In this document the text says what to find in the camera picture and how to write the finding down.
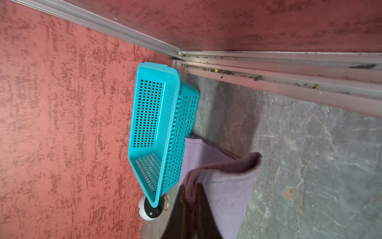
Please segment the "red textured wall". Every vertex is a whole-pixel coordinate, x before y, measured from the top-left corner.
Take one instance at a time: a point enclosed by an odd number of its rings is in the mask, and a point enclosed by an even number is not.
[[[169,58],[0,0],[0,238],[139,238],[139,62]]]
[[[68,0],[185,50],[382,51],[381,0]]]

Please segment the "pink fabric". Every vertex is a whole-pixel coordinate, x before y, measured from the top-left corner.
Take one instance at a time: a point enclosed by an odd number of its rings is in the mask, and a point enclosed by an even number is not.
[[[198,183],[203,184],[215,223],[224,239],[237,237],[261,164],[260,153],[243,158],[214,146],[203,139],[187,138],[181,178],[186,200],[195,217]]]

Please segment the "metal keyring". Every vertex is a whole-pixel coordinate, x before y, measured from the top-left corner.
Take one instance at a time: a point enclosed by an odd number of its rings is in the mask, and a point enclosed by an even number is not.
[[[164,195],[164,199],[165,199],[165,202],[167,202],[167,209],[165,209],[165,208],[163,207],[163,211],[167,211],[168,208],[170,207],[170,203],[168,202],[168,196],[167,196],[167,194]]]

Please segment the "plastic basket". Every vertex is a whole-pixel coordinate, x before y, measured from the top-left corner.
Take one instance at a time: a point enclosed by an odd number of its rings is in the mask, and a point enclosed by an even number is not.
[[[178,181],[185,137],[194,125],[199,91],[176,69],[140,63],[136,74],[129,161],[152,207]]]

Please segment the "gray marble floor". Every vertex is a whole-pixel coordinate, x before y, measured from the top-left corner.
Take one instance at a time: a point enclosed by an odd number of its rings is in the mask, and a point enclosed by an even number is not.
[[[193,134],[240,156],[263,155],[238,238],[382,238],[382,119],[182,79],[201,93]],[[169,215],[145,221],[141,238],[160,238]]]

